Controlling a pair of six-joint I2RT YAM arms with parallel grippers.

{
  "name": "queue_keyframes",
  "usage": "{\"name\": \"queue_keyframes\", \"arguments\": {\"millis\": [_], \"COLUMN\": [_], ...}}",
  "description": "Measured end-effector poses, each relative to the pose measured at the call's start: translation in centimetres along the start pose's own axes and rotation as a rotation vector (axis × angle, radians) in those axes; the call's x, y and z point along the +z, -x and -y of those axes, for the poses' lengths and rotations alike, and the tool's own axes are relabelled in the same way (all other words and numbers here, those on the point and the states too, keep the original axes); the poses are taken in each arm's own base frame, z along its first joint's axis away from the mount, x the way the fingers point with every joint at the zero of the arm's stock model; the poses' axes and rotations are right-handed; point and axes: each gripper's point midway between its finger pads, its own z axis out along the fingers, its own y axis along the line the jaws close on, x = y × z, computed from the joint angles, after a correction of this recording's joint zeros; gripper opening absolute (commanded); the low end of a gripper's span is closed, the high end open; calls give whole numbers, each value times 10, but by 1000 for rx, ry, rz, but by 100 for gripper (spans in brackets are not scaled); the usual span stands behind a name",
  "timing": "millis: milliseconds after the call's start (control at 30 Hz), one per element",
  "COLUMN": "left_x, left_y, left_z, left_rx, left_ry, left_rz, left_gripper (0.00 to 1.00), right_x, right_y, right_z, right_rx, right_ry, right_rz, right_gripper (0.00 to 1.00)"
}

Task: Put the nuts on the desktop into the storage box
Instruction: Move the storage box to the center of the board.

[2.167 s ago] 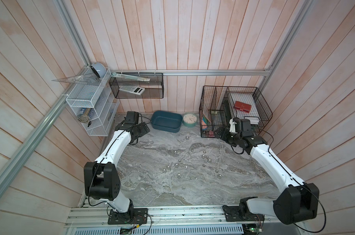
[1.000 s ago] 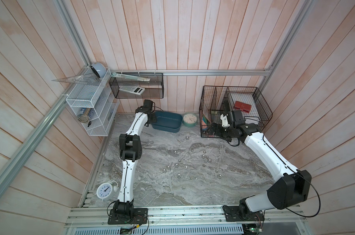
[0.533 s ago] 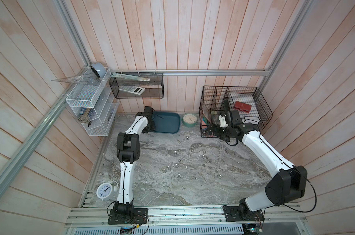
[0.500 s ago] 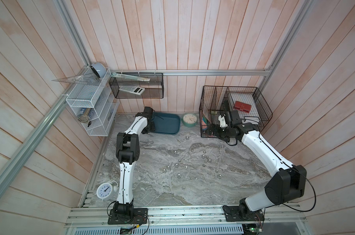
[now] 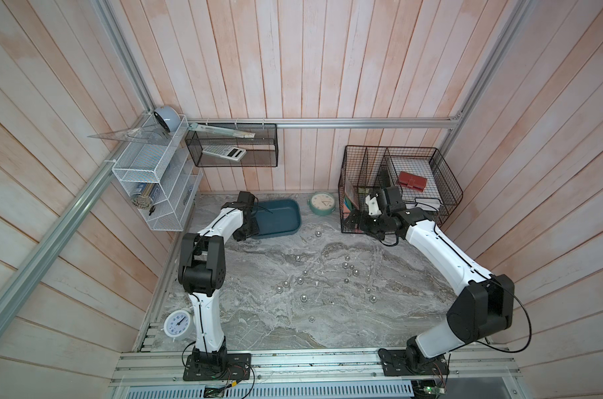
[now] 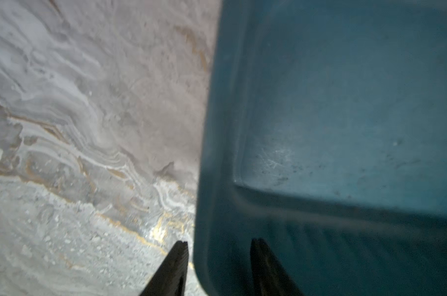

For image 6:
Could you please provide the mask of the teal plastic storage box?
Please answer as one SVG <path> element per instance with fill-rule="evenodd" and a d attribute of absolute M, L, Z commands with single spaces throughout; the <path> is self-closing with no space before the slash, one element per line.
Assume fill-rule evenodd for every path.
<path fill-rule="evenodd" d="M 447 296 L 447 1 L 223 1 L 194 265 L 250 296 Z"/>

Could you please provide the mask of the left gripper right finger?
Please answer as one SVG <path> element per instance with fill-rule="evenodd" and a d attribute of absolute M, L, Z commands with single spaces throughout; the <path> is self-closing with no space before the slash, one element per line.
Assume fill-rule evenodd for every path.
<path fill-rule="evenodd" d="M 265 240 L 252 239 L 250 258 L 256 296 L 303 296 Z"/>

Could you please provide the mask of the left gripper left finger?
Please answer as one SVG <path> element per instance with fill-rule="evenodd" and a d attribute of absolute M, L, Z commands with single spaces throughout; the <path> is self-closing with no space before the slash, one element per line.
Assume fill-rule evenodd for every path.
<path fill-rule="evenodd" d="M 177 241 L 140 296 L 183 296 L 189 265 L 189 247 Z"/>

